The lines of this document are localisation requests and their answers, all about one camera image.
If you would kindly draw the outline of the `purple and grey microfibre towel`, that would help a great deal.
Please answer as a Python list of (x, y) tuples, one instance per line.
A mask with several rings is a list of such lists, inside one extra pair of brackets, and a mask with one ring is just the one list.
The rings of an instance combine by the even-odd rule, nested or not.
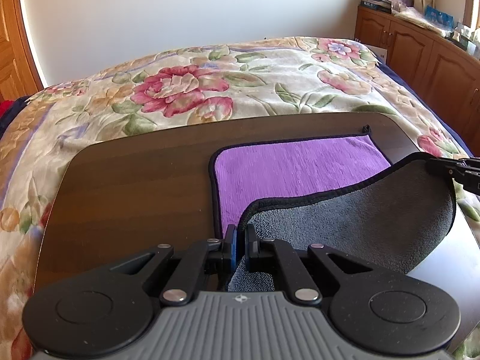
[(368, 129), (224, 147), (209, 164), (216, 233), (250, 224), (296, 250), (320, 243), (411, 272), (456, 216), (452, 179), (428, 160), (416, 152), (392, 163)]

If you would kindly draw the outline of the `wooden sideboard cabinet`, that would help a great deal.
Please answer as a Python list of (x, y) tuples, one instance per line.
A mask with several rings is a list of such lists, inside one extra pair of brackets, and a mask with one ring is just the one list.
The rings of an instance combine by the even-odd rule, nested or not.
[(439, 35), (358, 7), (355, 39), (387, 50), (386, 65), (479, 154), (479, 61)]

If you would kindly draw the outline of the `dark wooden tray table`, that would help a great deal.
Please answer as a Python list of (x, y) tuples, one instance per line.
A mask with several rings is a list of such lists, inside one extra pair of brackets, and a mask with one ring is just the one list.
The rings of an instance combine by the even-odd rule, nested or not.
[(357, 135), (392, 163), (416, 151), (378, 113), (284, 115), (175, 127), (91, 145), (67, 165), (41, 242), (35, 289), (160, 243), (216, 236), (211, 156), (237, 144)]

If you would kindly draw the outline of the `clutter pile on sideboard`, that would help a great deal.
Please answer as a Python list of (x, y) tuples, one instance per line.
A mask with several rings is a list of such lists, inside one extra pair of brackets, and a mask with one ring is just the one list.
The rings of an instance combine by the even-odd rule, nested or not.
[(360, 0), (355, 39), (384, 52), (389, 66), (420, 65), (447, 43), (479, 58), (476, 26), (437, 10), (435, 0)]

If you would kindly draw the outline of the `floral bedspread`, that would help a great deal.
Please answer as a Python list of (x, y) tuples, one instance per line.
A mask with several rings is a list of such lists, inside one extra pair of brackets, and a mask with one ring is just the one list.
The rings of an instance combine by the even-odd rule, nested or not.
[(60, 181), (85, 147), (228, 119), (352, 111), (390, 116), (432, 155), (471, 153), (368, 47), (347, 39), (168, 50), (17, 100), (1, 117), (1, 357), (32, 354), (21, 313)]

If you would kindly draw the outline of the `red cloth at bed edge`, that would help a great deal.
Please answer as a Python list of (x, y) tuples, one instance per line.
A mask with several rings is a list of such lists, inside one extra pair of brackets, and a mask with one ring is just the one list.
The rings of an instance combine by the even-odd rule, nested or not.
[(12, 121), (20, 112), (21, 104), (17, 100), (5, 100), (1, 102), (1, 121)]

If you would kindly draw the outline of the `wooden door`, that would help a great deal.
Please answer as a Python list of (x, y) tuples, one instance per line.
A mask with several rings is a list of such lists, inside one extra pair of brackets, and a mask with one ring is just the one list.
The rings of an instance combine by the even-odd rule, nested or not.
[(2, 102), (43, 90), (20, 0), (0, 0), (0, 85)]

